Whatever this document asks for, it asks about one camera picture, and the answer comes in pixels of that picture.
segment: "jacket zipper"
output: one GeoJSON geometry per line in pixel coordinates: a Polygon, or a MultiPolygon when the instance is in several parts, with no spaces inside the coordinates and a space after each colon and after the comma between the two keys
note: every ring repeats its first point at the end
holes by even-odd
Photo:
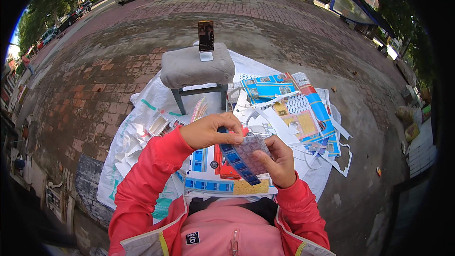
{"type": "Polygon", "coordinates": [[[237,232],[238,232],[238,229],[234,230],[234,238],[231,239],[232,256],[237,256],[237,252],[238,252],[237,232]]]}

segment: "reflective stripe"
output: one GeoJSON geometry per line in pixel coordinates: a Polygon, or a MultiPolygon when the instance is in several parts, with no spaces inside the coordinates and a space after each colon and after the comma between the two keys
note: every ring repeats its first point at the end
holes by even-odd
{"type": "Polygon", "coordinates": [[[306,244],[307,244],[306,242],[302,242],[302,244],[299,245],[297,251],[295,252],[295,256],[300,256],[306,244]]]}
{"type": "Polygon", "coordinates": [[[164,240],[163,232],[160,231],[159,235],[160,235],[161,248],[163,250],[163,256],[169,256],[169,250],[168,250],[168,246],[166,244],[166,240],[164,240]]]}

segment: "black car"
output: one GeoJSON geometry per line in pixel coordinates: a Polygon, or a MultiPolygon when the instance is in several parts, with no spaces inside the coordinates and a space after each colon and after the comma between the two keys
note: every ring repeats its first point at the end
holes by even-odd
{"type": "Polygon", "coordinates": [[[59,31],[61,32],[61,31],[65,30],[66,28],[68,28],[69,26],[71,26],[74,21],[76,21],[77,19],[82,17],[83,13],[84,13],[84,7],[79,6],[72,13],[66,14],[64,17],[62,17],[59,20],[59,23],[60,23],[60,26],[58,27],[59,31]]]}

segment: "phone stand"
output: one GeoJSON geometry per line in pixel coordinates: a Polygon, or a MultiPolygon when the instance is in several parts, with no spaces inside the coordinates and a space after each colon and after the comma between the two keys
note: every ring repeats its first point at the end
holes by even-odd
{"type": "Polygon", "coordinates": [[[201,61],[213,60],[212,52],[199,52],[199,57],[201,58],[201,61]]]}

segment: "smartphone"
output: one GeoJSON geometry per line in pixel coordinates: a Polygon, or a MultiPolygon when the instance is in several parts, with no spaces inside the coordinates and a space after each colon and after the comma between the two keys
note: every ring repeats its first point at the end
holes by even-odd
{"type": "Polygon", "coordinates": [[[213,21],[199,21],[197,24],[199,34],[199,51],[209,52],[215,49],[213,39],[213,21]]]}

